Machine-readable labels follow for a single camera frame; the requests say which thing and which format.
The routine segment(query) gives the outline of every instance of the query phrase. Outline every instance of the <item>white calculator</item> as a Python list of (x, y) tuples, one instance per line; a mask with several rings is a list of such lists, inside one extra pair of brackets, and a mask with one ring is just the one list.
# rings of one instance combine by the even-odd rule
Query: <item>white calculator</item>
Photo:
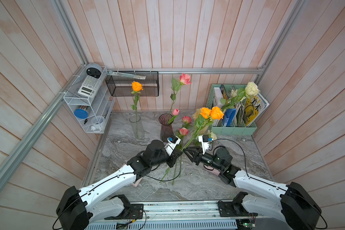
[(99, 80), (97, 78), (87, 75), (86, 79), (84, 79), (81, 87), (78, 90), (78, 94), (93, 98), (98, 91), (98, 83)]

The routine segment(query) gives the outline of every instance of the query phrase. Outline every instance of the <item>desk organizer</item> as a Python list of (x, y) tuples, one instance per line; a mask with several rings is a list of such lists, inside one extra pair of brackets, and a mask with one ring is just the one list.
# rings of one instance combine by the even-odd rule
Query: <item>desk organizer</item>
[[(235, 85), (235, 84), (223, 84), (225, 90), (228, 94), (231, 92), (231, 86), (234, 86), (235, 89), (245, 88), (246, 85)], [(212, 101), (213, 101), (213, 87), (220, 87), (221, 84), (212, 84), (210, 94), (207, 99), (207, 108), (212, 108)], [(234, 123), (230, 124), (230, 127), (223, 127), (223, 126), (211, 126), (209, 130), (214, 132), (215, 134), (222, 134), (222, 135), (252, 135), (257, 129), (256, 124), (253, 122), (250, 126), (245, 127), (243, 120), (241, 120), (239, 127), (235, 127)]]

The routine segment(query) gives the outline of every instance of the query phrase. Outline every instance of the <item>blue lid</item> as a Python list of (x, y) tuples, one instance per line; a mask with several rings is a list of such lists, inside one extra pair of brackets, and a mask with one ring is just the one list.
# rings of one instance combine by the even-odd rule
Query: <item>blue lid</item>
[(80, 108), (78, 108), (74, 111), (74, 115), (80, 119), (86, 119), (88, 117), (87, 111), (80, 109)]

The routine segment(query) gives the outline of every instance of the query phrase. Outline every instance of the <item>glass vase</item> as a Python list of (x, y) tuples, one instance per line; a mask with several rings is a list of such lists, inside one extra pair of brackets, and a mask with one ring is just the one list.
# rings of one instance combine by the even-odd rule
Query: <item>glass vase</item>
[(168, 124), (171, 118), (172, 115), (168, 113), (164, 113), (159, 117), (159, 122), (161, 124), (160, 139), (162, 142), (167, 142), (167, 138), (174, 135), (173, 127), (171, 126), (172, 123)]
[(135, 139), (141, 139), (145, 136), (142, 121), (138, 114), (133, 114), (129, 117), (130, 125), (132, 126)]

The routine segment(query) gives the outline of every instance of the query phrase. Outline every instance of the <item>gray marble surface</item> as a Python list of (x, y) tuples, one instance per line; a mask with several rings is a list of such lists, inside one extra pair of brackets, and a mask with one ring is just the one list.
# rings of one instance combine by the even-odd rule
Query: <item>gray marble surface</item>
[[(118, 170), (130, 158), (138, 152), (145, 150), (146, 146), (154, 139), (160, 139), (161, 125), (158, 118), (164, 112), (140, 112), (145, 136), (141, 140), (134, 138), (132, 127), (129, 123), (129, 116), (132, 113), (113, 113), (112, 122), (103, 152), (100, 156), (94, 182), (101, 180), (107, 175)], [(192, 111), (181, 111), (173, 123), (174, 131), (181, 128), (183, 116), (190, 116)], [(246, 155), (246, 167), (249, 173), (271, 180), (270, 174), (260, 156), (258, 149), (251, 136), (223, 136), (238, 142)], [(244, 169), (244, 155), (242, 150), (233, 142), (228, 140), (217, 140), (214, 146), (225, 145), (233, 156), (232, 164)], [(165, 174), (167, 164), (161, 165), (157, 170), (148, 174), (151, 177), (161, 179)], [(174, 168), (164, 180), (174, 178)], [(131, 202), (141, 201), (166, 201), (166, 200), (226, 200), (233, 199), (243, 189), (235, 188), (224, 184), (220, 178), (203, 168), (200, 164), (196, 166), (190, 162), (187, 156), (182, 156), (181, 177), (172, 182), (159, 182), (154, 179), (143, 177), (140, 184), (135, 188), (131, 185), (125, 186), (115, 192), (114, 195), (124, 194)]]

